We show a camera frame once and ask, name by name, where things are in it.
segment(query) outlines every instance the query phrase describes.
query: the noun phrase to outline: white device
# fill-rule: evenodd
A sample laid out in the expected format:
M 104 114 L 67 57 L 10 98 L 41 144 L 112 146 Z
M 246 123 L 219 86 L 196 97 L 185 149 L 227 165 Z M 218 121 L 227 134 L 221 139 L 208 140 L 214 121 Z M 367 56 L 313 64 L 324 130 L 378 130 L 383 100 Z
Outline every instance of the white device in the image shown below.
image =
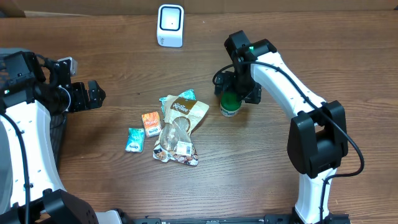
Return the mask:
M 157 42 L 163 47 L 181 47 L 184 9 L 175 4 L 163 4 L 157 15 Z

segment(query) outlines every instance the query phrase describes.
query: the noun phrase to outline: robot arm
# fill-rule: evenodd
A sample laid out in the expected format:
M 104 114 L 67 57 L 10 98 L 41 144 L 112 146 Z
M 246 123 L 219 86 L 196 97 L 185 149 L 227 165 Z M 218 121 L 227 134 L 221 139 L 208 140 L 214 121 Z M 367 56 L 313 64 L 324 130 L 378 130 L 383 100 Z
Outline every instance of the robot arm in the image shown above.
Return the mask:
M 282 57 L 278 52 L 263 54 L 258 56 L 257 62 L 264 62 L 276 65 L 285 71 L 306 94 L 307 97 L 319 108 L 326 101 L 309 90 L 286 66 Z M 255 82 L 262 85 L 269 94 L 276 100 L 283 109 L 288 119 L 292 119 L 299 112 L 305 113 L 314 110 L 293 87 L 291 82 L 283 76 L 283 74 L 274 69 L 267 68 L 262 65 L 251 64 L 251 76 Z M 304 223 L 319 222 L 320 198 L 322 192 L 323 180 L 336 173 L 337 169 L 328 169 L 318 174 L 316 178 L 310 178 L 307 174 L 300 174 L 298 200 L 295 204 L 295 211 Z M 328 198 L 330 192 L 330 184 L 326 187 L 325 200 L 323 202 L 323 217 L 329 215 Z
M 244 32 L 239 31 L 231 34 L 224 46 L 233 61 L 235 72 L 215 75 L 213 82 L 216 85 L 216 95 L 222 91 L 232 91 L 238 95 L 238 99 L 258 104 L 263 86 L 280 105 L 287 118 L 291 119 L 287 152 L 292 164 L 300 172 L 298 200 L 294 208 L 296 216 L 293 216 L 293 221 L 318 223 L 323 180 L 336 173 L 341 158 L 348 153 L 348 144 L 341 133 L 327 123 L 307 101 L 310 100 L 317 108 L 321 108 L 346 131 L 343 107 L 337 101 L 327 103 L 309 90 L 289 70 L 268 40 L 252 44 Z M 305 94 L 306 99 L 297 88 Z M 323 126 L 324 130 L 316 133 L 317 125 Z M 327 204 L 331 181 L 328 183 L 323 201 L 324 218 L 330 218 Z
M 311 90 L 309 90 L 286 66 L 282 57 L 278 52 L 263 54 L 258 56 L 257 62 L 264 62 L 271 65 L 278 66 L 285 71 L 300 87 L 300 89 L 310 98 L 312 103 L 317 107 L 322 107 L 325 100 Z M 274 69 L 264 67 L 262 65 L 251 64 L 251 76 L 255 82 L 262 85 L 268 93 L 276 100 L 279 106 L 283 109 L 287 119 L 292 119 L 298 115 L 300 111 L 306 113 L 314 110 L 304 99 L 300 96 L 298 91 L 293 87 L 291 82 L 286 79 L 283 74 Z
M 7 114 L 22 133 L 30 203 L 25 204 L 26 186 L 17 130 L 0 116 L 7 131 L 13 175 L 12 208 L 0 215 L 0 223 L 25 223 L 22 219 L 25 213 L 33 222 L 44 210 L 51 216 L 52 223 L 121 223 L 116 211 L 95 213 L 88 203 L 66 192 L 55 166 L 50 142 L 51 116 L 100 108 L 105 92 L 96 81 L 88 82 L 88 91 L 83 83 L 71 83 L 77 63 L 70 57 L 59 61 L 43 58 L 45 63 L 42 67 L 50 70 L 50 83 L 44 83 L 37 57 L 41 55 L 17 52 L 4 58 L 8 79 L 0 92 L 0 115 Z

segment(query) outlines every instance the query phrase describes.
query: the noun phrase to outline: wood grain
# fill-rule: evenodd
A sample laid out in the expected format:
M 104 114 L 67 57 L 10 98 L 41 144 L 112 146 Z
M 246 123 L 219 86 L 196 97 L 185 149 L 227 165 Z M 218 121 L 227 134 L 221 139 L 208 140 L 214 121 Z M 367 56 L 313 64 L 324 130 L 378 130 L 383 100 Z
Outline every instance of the wood grain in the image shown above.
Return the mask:
M 224 118 L 211 78 L 231 63 L 223 43 L 243 29 L 254 42 L 269 39 L 290 69 L 315 93 L 338 100 L 347 129 L 363 151 L 357 177 L 336 179 L 329 207 L 352 223 L 398 218 L 398 14 L 295 12 L 187 15 L 184 46 L 159 47 L 155 16 L 1 19 L 3 47 L 23 47 L 79 62 L 75 82 L 97 80 L 107 97 L 101 109 L 71 114 L 60 176 L 67 190 L 97 211 L 121 208 L 132 217 L 199 218 L 289 213 L 298 173 L 286 153 L 289 121 L 264 92 Z M 128 127 L 160 111 L 159 98 L 193 88 L 210 105 L 193 132 L 199 165 L 124 152 Z M 339 173 L 356 170 L 349 149 Z

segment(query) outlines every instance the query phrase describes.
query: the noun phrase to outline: candy wrapper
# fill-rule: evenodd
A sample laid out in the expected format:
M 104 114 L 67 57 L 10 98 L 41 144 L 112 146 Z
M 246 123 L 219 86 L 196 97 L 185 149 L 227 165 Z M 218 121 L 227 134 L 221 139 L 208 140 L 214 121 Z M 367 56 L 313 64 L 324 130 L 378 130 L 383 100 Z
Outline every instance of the candy wrapper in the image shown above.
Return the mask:
M 190 135 L 209 106 L 197 100 L 169 95 L 165 101 L 165 126 L 155 143 L 153 156 L 162 162 L 169 159 L 191 166 L 198 164 L 198 154 Z
M 142 152 L 144 150 L 145 131 L 144 128 L 129 128 L 127 139 L 127 152 Z
M 182 98 L 188 99 L 188 100 L 195 100 L 196 99 L 195 92 L 192 89 L 184 91 L 183 93 L 179 94 L 179 96 L 182 97 Z M 166 103 L 166 99 L 167 99 L 167 97 L 162 97 L 162 98 L 159 99 L 159 101 L 162 102 L 162 112 L 163 112 L 164 116 L 165 116 L 165 114 L 164 114 L 164 104 Z
M 141 115 L 144 123 L 145 133 L 147 137 L 153 137 L 160 134 L 162 125 L 160 124 L 160 117 L 158 112 L 152 112 Z

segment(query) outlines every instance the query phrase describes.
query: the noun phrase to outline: label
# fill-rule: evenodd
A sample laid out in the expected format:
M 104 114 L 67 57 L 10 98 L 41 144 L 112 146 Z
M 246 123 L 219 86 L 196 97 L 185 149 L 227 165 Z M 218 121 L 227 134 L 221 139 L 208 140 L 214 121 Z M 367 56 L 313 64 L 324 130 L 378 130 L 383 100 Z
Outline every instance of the label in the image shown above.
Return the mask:
M 220 105 L 220 111 L 221 111 L 222 115 L 230 118 L 230 117 L 237 115 L 239 109 L 237 109 L 236 111 L 228 111 L 228 110 L 224 109 L 223 106 Z
M 157 124 L 157 121 L 145 121 L 145 125 Z
M 141 147 L 138 143 L 132 142 L 126 147 L 127 152 L 142 152 Z
M 188 100 L 182 97 L 178 97 L 173 103 L 170 109 L 176 110 L 178 112 L 181 112 L 185 115 L 188 115 L 191 109 L 193 108 L 193 105 L 197 103 L 196 100 Z
M 148 133 L 149 137 L 156 136 L 156 135 L 160 134 L 160 131 L 161 131 L 161 129 L 158 127 L 152 127 L 152 128 L 147 129 L 147 133 Z
M 185 98 L 185 99 L 188 99 L 188 100 L 195 100 L 195 99 L 196 99 L 195 93 L 193 92 L 192 89 L 187 90 L 187 91 L 185 91 L 185 92 L 179 94 L 179 96 L 180 96 L 180 97 L 183 97 L 183 98 Z M 166 99 L 167 99 L 167 97 L 162 97 L 162 98 L 159 99 L 159 101 L 162 102 L 162 112 L 163 112 L 163 115 L 165 114 L 165 113 L 164 113 L 164 105 L 166 104 Z
M 191 156 L 192 155 L 192 143 L 178 141 L 176 153 L 179 155 Z

